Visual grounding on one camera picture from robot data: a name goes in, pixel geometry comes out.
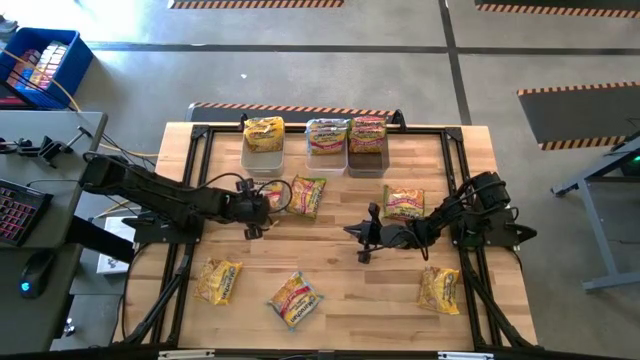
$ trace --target wooden table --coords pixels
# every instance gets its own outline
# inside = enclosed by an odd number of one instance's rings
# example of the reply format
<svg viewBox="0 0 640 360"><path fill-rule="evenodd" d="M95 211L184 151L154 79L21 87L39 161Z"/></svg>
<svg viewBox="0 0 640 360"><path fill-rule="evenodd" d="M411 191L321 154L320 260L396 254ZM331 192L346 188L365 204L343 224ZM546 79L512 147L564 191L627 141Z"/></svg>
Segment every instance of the wooden table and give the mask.
<svg viewBox="0 0 640 360"><path fill-rule="evenodd" d="M182 179L192 126L167 124L157 164L159 174ZM462 129L472 175L495 171L488 128ZM209 178L224 172L246 175L240 166L241 140L239 133L216 135ZM287 134L286 141L283 179L291 181L296 174L307 173L304 135ZM384 184L423 188L428 208L439 205L448 194L439 138L390 135L389 147L391 167L384 179L354 179L346 174L329 178L315 221L291 214L278 216L278 226L265 233L264 239L254 241L244 240L243 225L208 222L195 251L180 348L471 350L462 284L457 289L460 315L421 309L416 297L426 263L420 252L383 250L373 253L370 264L360 264L356 251L361 246L342 230L368 217L370 201L381 203ZM452 151L455 159L455 148ZM460 184L459 167L455 166ZM197 179L199 167L194 165L193 179ZM234 182L228 177L214 185L234 189ZM134 264L126 302L127 333L158 296L166 252L166 245L151 245ZM460 268L448 233L429 252L429 265ZM208 257L244 263L228 306L214 306L192 297L196 277ZM513 254L496 248L487 248L487 259L496 302L522 335L536 342L518 262ZM298 270L325 299L295 332L289 332L266 301ZM489 339L486 312L479 299L478 304L483 334ZM172 311L170 303L163 339Z"/></svg>

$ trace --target concrete floor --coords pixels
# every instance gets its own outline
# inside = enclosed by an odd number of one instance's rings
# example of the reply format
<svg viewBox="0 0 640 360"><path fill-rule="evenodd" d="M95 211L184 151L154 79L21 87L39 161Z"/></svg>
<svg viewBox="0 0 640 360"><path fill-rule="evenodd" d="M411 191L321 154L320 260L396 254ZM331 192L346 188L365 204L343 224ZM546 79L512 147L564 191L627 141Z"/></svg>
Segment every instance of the concrete floor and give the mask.
<svg viewBox="0 0 640 360"><path fill-rule="evenodd" d="M8 14L25 26L74 28L86 41L179 44L445 46L437 0L347 0L339 9L168 10L154 0L16 1ZM638 47L639 20L477 12L449 0L458 46ZM51 11L64 12L64 18ZM460 124L446 54L95 51L77 92L84 110L104 111L122 146L158 150L164 124L195 101L401 108L412 124ZM490 127L501 176L520 221L539 231L522 246L527 293L541 345L637 358L640 284L585 294L580 281L604 275L577 194L549 187L588 166L604 149L542 152L515 96L520 88L637 80L634 56L460 56L473 124ZM84 196L91 216L109 206ZM562 230L566 235L558 238ZM616 249L637 269L639 246ZM77 335L54 348L108 343L122 278L92 274L95 254L74 284Z"/></svg>

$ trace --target blue crate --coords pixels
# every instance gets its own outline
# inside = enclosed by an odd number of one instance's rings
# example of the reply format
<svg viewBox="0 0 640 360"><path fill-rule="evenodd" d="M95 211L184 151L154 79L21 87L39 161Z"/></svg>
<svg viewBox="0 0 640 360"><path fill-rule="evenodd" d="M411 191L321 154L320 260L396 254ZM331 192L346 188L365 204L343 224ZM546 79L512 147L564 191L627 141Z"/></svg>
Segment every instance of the blue crate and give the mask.
<svg viewBox="0 0 640 360"><path fill-rule="evenodd" d="M53 78L69 94L73 95L87 72L91 60L93 60L93 53L89 50L87 44L80 39L79 32L73 30L22 28L11 38L5 49L21 57L28 49L35 49L42 53L52 41L58 41L69 46L62 57L60 66L53 74ZM0 66L0 79L6 81L11 73L9 69L13 69L16 60L2 53L0 54L0 64L3 65ZM64 109L70 102L62 90L53 83L49 84L46 91L53 95L54 98L60 99L62 104L38 90L26 88L19 91L39 107Z"/></svg>

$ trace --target computer mouse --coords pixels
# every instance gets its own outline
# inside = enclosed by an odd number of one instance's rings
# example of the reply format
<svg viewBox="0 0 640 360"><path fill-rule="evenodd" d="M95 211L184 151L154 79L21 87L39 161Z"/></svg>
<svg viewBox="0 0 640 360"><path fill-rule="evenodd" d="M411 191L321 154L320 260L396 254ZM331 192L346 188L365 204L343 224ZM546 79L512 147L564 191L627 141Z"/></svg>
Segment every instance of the computer mouse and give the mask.
<svg viewBox="0 0 640 360"><path fill-rule="evenodd" d="M41 250L31 255L20 277L20 295L23 298L35 299L42 295L47 288L55 259L56 253L51 249Z"/></svg>

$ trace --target keyboard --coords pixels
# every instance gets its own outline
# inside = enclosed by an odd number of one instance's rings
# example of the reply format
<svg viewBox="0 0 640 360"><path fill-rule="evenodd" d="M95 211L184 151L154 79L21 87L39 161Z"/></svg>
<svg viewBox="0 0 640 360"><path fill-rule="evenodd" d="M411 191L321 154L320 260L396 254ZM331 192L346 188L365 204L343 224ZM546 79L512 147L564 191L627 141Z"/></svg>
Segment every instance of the keyboard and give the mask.
<svg viewBox="0 0 640 360"><path fill-rule="evenodd" d="M0 242L21 246L53 195L0 180Z"/></svg>

